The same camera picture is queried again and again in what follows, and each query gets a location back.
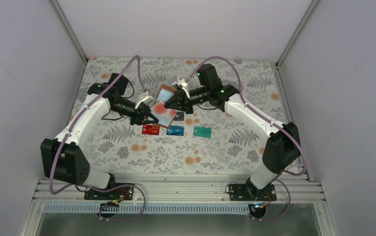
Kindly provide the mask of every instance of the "black mounting plate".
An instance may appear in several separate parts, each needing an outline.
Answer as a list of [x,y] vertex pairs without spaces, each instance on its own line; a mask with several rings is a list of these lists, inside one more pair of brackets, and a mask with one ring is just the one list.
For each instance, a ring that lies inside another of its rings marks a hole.
[[252,198],[246,190],[246,184],[231,183],[228,186],[228,191],[230,194],[230,201],[268,201],[269,194],[271,201],[276,201],[277,194],[275,192],[275,186],[270,184],[266,186],[262,192],[257,196],[257,198]]
[[[132,184],[132,183],[116,183],[116,186],[123,185],[123,184]],[[123,199],[123,200],[132,200],[134,188],[129,186],[129,187],[123,187],[123,189],[127,190],[128,192],[126,199]],[[118,191],[118,190],[119,189],[108,192],[108,193],[100,193],[93,189],[89,189],[87,192],[85,192],[84,199],[85,200],[118,200],[121,197],[123,197],[123,192]]]

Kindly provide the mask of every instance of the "red card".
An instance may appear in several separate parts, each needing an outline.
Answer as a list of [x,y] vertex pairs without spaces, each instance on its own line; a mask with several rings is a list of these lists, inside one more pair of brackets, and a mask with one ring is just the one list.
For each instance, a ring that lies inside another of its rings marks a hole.
[[157,124],[144,124],[142,134],[159,135],[159,126]]

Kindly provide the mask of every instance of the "blue card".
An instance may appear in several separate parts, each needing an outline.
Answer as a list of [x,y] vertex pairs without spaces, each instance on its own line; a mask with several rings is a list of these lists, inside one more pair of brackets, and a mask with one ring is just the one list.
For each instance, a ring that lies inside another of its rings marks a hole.
[[177,125],[171,125],[166,130],[167,135],[176,135],[176,136],[183,136],[184,135],[184,127],[183,126],[177,126]]
[[211,138],[211,128],[196,126],[196,127],[194,127],[193,135],[210,139]]

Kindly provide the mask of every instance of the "black card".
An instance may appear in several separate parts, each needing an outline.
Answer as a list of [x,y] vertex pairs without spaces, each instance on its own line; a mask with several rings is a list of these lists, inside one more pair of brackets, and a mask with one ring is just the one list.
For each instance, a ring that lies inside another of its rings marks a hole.
[[185,115],[184,112],[177,112],[175,117],[174,117],[174,120],[184,121],[184,115]]

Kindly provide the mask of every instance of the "floral tablecloth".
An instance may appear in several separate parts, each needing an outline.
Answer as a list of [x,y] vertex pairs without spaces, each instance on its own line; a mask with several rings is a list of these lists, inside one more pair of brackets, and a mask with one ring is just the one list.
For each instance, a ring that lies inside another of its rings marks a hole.
[[[88,88],[95,82],[107,82],[111,73],[120,73],[130,58],[92,57],[88,61],[72,116],[82,106]],[[141,74],[151,95],[161,84],[170,85],[177,76],[186,78],[201,59],[142,58]],[[242,79],[245,97],[268,115],[284,120],[280,96],[269,61],[232,60]],[[223,61],[210,61],[217,69],[223,84],[237,85],[231,67]],[[125,76],[135,88],[135,100],[142,92],[137,77],[137,62]],[[189,88],[200,86],[194,77]],[[125,96],[131,95],[127,88]],[[117,118],[111,112],[109,118]],[[142,126],[129,125],[128,118],[118,121],[100,120],[87,144],[82,148],[93,167],[114,173],[145,174],[251,174],[262,163],[266,139],[254,133],[236,118],[220,110],[205,111],[194,108],[194,114],[172,125],[185,127],[183,137],[166,135],[160,128],[158,136],[141,134]],[[210,139],[193,136],[194,126],[212,128]],[[289,167],[297,171],[296,165]]]

